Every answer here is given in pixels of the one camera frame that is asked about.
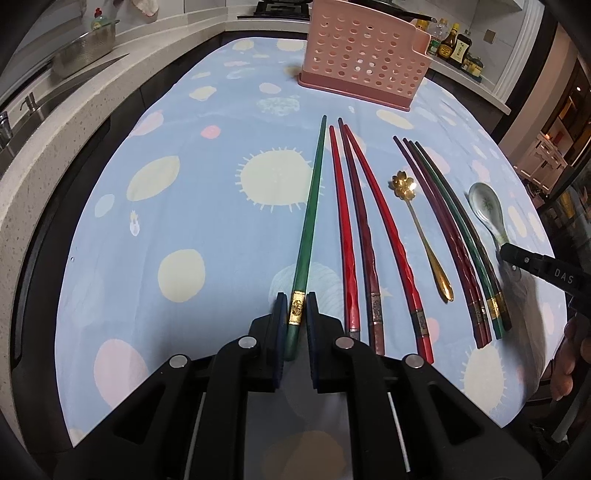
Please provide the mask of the person's right hand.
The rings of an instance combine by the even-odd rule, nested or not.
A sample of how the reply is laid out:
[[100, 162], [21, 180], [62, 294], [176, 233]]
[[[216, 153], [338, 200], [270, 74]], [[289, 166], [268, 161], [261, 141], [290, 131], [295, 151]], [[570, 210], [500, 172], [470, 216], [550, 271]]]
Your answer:
[[576, 320], [569, 320], [564, 329], [564, 340], [554, 358], [550, 380], [551, 397], [554, 401], [560, 401], [571, 393], [576, 361], [583, 359], [590, 363], [590, 337], [587, 336], [577, 343], [577, 330]]

